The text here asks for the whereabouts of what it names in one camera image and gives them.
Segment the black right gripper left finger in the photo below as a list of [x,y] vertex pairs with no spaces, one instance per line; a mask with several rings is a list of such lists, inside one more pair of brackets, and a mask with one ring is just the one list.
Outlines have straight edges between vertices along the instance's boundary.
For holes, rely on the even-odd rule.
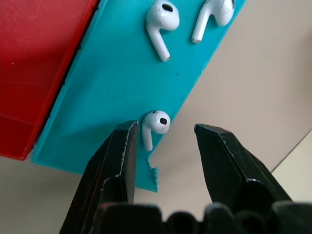
[[59,234],[90,234],[103,203],[133,203],[138,122],[121,123],[89,160]]

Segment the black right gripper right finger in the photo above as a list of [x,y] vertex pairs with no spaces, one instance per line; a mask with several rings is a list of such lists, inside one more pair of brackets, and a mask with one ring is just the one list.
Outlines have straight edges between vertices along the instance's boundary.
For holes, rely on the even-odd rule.
[[268,168],[230,131],[196,124],[205,183],[212,202],[232,212],[268,212],[277,201],[291,200]]

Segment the red bin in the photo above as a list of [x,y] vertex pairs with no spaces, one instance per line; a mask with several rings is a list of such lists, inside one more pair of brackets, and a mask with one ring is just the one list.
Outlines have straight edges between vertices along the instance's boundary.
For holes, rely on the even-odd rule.
[[98,0],[0,0],[0,156],[31,152]]

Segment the white earbud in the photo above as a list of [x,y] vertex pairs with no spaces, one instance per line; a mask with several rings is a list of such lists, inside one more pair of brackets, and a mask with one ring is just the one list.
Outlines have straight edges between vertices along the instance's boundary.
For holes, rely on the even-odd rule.
[[226,26],[234,16],[235,0],[205,0],[202,5],[192,34],[192,42],[200,43],[203,39],[210,16],[218,26]]
[[166,62],[171,55],[160,30],[174,31],[180,23],[178,8],[168,0],[156,0],[146,15],[146,30],[161,61]]
[[142,140],[144,149],[150,152],[153,149],[152,132],[165,134],[171,124],[169,115],[160,110],[155,110],[147,114],[142,122]]

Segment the teal flat plastic tray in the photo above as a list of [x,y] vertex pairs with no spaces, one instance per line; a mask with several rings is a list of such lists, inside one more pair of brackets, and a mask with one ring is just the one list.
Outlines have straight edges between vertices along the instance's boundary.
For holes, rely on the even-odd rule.
[[180,25],[164,32],[162,62],[145,28],[155,0],[102,0],[34,148],[32,162],[82,174],[120,123],[154,110],[174,119],[229,30],[210,19],[203,41],[191,34],[204,0],[170,0]]

